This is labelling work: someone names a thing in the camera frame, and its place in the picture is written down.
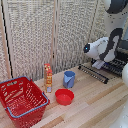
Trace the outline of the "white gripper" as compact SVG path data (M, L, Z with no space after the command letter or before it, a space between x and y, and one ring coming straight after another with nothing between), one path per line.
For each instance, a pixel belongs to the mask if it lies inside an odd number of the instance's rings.
M104 65L104 61L102 60L96 60L92 66L96 69L100 69Z

